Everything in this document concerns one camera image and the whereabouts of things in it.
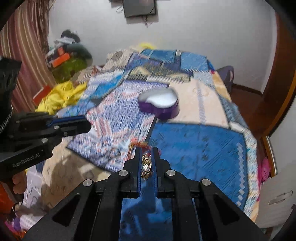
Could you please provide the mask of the person's left hand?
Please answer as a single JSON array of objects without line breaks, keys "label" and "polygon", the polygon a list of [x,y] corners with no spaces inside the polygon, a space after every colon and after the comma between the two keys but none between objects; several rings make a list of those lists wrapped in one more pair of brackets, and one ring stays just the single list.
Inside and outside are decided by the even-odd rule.
[{"label": "person's left hand", "polygon": [[13,176],[13,191],[15,194],[23,194],[27,188],[27,175],[25,171]]}]

